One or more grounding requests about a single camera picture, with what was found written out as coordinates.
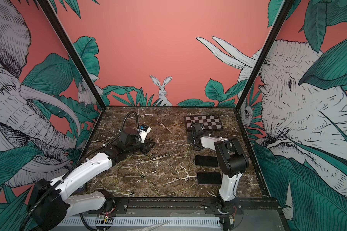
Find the black smartphone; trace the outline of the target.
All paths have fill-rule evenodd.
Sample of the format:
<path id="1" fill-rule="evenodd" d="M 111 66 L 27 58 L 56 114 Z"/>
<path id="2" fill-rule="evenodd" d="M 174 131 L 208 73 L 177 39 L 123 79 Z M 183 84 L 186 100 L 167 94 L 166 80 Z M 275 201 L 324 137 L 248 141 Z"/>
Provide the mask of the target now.
<path id="1" fill-rule="evenodd" d="M 195 156 L 195 165 L 204 167 L 218 167 L 218 160 L 216 157 Z"/>

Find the pink edged smartphone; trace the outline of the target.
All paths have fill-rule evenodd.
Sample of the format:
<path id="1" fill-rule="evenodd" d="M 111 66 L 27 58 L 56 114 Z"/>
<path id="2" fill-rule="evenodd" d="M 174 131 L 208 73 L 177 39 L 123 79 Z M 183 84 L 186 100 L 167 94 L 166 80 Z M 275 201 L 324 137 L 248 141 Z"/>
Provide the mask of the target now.
<path id="1" fill-rule="evenodd" d="M 222 183 L 219 172 L 199 172 L 197 173 L 198 184 L 219 184 Z"/>

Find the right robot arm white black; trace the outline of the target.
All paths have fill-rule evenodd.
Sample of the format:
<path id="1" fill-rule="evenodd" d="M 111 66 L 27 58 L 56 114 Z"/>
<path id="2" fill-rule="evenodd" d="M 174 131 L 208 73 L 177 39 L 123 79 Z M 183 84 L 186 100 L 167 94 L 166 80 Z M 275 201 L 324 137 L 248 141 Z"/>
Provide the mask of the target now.
<path id="1" fill-rule="evenodd" d="M 249 167 L 249 161 L 238 138 L 212 136 L 204 131 L 204 125 L 192 122 L 188 142 L 199 149 L 214 150 L 218 165 L 223 173 L 221 187 L 218 192 L 218 211 L 224 215 L 236 215 L 236 191 L 240 178 Z"/>

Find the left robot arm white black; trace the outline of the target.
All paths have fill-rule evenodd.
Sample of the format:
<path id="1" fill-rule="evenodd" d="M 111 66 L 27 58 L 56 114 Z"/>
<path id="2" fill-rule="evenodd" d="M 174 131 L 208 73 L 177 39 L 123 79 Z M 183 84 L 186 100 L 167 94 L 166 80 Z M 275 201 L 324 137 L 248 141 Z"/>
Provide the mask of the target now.
<path id="1" fill-rule="evenodd" d="M 110 221 L 117 203 L 106 190 L 78 196 L 72 194 L 95 176 L 123 161 L 132 152 L 140 151 L 146 155 L 155 145 L 155 142 L 147 140 L 150 132 L 151 127 L 140 124 L 138 120 L 136 129 L 121 126 L 116 138 L 91 151 L 91 159 L 85 155 L 64 175 L 50 181 L 42 179 L 36 182 L 19 230 L 26 230 L 28 222 L 33 220 L 38 228 L 48 231 L 64 219 L 77 214 L 84 226 L 93 230 L 83 216 L 84 212 L 92 210 L 105 223 Z"/>

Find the black white chessboard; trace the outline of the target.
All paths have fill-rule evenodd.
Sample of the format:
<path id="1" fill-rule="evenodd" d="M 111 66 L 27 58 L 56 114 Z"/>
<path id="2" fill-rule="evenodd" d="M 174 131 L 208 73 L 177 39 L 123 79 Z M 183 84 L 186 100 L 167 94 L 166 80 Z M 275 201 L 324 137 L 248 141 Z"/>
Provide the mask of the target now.
<path id="1" fill-rule="evenodd" d="M 186 132 L 190 132 L 192 130 L 191 126 L 196 123 L 202 124 L 205 131 L 221 131 L 224 129 L 218 115 L 189 115 L 184 117 Z"/>

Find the white vented strip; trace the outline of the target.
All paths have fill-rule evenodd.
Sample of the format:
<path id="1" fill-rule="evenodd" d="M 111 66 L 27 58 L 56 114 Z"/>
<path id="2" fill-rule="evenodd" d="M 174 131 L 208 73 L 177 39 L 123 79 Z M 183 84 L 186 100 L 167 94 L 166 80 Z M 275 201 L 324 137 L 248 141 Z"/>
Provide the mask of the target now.
<path id="1" fill-rule="evenodd" d="M 216 217 L 114 217 L 108 220 L 97 217 L 84 217 L 89 226 L 97 227 L 146 227 L 163 223 L 167 227 L 203 227 L 220 229 Z"/>

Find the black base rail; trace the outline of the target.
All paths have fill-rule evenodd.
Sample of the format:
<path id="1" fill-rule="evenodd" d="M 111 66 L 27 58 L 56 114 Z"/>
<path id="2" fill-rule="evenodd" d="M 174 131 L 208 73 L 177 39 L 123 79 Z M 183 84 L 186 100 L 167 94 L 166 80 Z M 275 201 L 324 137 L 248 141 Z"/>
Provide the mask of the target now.
<path id="1" fill-rule="evenodd" d="M 114 197 L 108 198 L 100 209 L 92 213 L 108 212 L 110 215 L 127 214 L 131 209 L 199 209 L 207 215 L 241 214 L 245 209 L 280 208 L 275 198 L 243 198 L 225 202 L 218 197 Z"/>

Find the right black corner post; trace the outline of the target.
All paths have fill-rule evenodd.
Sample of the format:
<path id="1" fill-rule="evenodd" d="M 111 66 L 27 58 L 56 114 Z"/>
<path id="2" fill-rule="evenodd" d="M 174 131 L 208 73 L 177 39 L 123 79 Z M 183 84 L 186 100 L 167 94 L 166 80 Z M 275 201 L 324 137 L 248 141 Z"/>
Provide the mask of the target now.
<path id="1" fill-rule="evenodd" d="M 271 31 L 265 41 L 265 44 L 260 52 L 260 55 L 256 61 L 256 64 L 255 66 L 253 67 L 252 69 L 252 72 L 251 72 L 251 75 L 246 83 L 246 86 L 243 90 L 243 93 L 241 94 L 241 97 L 235 107 L 235 111 L 236 112 L 239 112 L 240 109 L 241 109 L 241 106 L 243 104 L 243 102 L 245 101 L 245 98 L 248 94 L 248 92 L 250 91 L 251 87 L 252 87 L 252 84 L 253 82 L 255 81 L 256 77 L 258 76 L 259 74 L 259 71 L 261 70 L 261 67 L 265 61 L 265 59 L 267 58 L 268 56 L 268 53 L 269 51 L 271 50 L 272 48 L 272 45 L 273 45 L 273 42 L 275 41 L 291 7 L 293 6 L 294 4 L 294 1 L 292 0 L 286 0 L 286 1 L 283 1 L 282 2 L 282 5 L 280 7 L 280 10 L 278 12 L 278 15 L 273 23 L 273 26 L 271 28 Z"/>

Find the black corner post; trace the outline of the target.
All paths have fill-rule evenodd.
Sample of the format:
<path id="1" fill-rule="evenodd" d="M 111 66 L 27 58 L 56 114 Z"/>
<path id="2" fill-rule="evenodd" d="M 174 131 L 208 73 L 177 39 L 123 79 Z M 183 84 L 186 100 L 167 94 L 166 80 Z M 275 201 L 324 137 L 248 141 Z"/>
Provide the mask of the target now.
<path id="1" fill-rule="evenodd" d="M 37 1 L 38 5 L 41 7 L 42 11 L 44 12 L 46 18 L 52 25 L 54 31 L 56 32 L 57 36 L 61 40 L 63 46 L 65 47 L 66 51 L 71 57 L 71 60 L 74 62 L 76 69 L 80 72 L 81 76 L 85 80 L 87 86 L 89 87 L 90 91 L 92 92 L 93 96 L 95 97 L 96 101 L 101 106 L 102 110 L 106 109 L 106 105 L 104 104 L 104 101 L 102 100 L 100 94 L 98 93 L 94 83 L 92 82 L 86 67 L 84 66 L 80 56 L 78 55 L 73 43 L 70 41 L 70 38 L 68 34 L 66 33 L 64 27 L 62 26 L 61 22 L 59 21 L 53 6 L 50 4 L 49 1 Z"/>
<path id="2" fill-rule="evenodd" d="M 275 41 L 291 7 L 293 6 L 294 4 L 294 1 L 292 0 L 286 0 L 286 1 L 283 1 L 282 2 L 282 5 L 280 7 L 280 10 L 278 12 L 278 15 L 273 23 L 273 26 L 271 28 L 271 31 L 265 41 L 265 44 L 260 52 L 260 55 L 256 61 L 256 64 L 255 66 L 253 67 L 252 69 L 252 72 L 251 72 L 251 75 L 246 83 L 246 86 L 243 90 L 243 93 L 241 94 L 241 97 L 235 107 L 235 111 L 236 112 L 239 112 L 240 109 L 241 109 L 241 106 L 243 104 L 243 102 L 245 101 L 245 98 L 248 94 L 248 92 L 250 91 L 251 87 L 252 87 L 252 84 L 253 82 L 255 81 L 256 77 L 258 76 L 259 74 L 259 71 L 261 70 L 261 67 L 265 61 L 265 59 L 267 58 L 268 56 L 268 53 L 269 51 L 271 50 L 272 48 L 272 45 L 273 45 L 273 42 Z"/>

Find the left black corner post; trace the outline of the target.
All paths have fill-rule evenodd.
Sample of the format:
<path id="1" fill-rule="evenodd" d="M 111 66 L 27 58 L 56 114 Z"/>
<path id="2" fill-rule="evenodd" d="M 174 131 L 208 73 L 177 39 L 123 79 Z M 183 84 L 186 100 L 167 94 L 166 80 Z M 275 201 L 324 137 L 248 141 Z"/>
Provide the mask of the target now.
<path id="1" fill-rule="evenodd" d="M 46 18 L 52 25 L 54 31 L 56 32 L 57 36 L 61 40 L 63 46 L 65 47 L 66 51 L 71 57 L 71 60 L 74 62 L 76 69 L 80 72 L 81 76 L 85 80 L 87 86 L 89 87 L 90 91 L 92 92 L 93 96 L 95 97 L 96 101 L 101 106 L 102 110 L 106 109 L 106 105 L 104 104 L 104 101 L 102 100 L 100 94 L 98 93 L 94 83 L 92 82 L 86 67 L 84 66 L 80 56 L 78 55 L 73 43 L 70 41 L 70 38 L 68 34 L 66 33 L 64 27 L 62 26 L 61 22 L 59 21 L 53 6 L 50 4 L 49 1 L 37 1 L 38 5 L 41 7 L 42 11 L 44 12 Z"/>

